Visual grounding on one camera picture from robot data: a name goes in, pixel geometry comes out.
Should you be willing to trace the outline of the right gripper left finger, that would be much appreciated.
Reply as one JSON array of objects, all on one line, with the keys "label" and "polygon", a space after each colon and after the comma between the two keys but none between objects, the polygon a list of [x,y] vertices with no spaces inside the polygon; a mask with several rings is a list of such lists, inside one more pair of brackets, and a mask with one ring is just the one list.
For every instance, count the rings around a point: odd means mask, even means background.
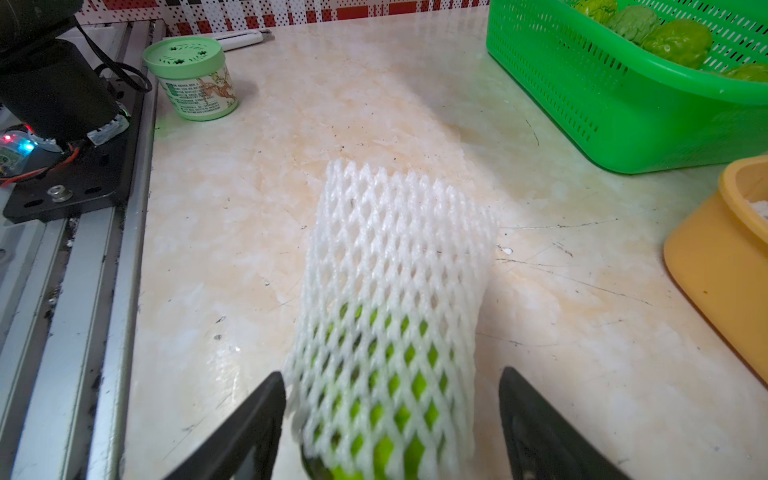
[{"label": "right gripper left finger", "polygon": [[279,450],[286,391],[270,373],[169,479],[270,479]]}]

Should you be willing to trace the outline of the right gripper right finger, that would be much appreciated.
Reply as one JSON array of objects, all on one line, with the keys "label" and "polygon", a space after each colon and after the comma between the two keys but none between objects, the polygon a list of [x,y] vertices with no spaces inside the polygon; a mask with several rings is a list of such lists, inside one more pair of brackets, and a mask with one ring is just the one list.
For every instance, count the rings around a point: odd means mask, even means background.
[{"label": "right gripper right finger", "polygon": [[515,479],[625,479],[513,367],[499,382],[499,411]]}]

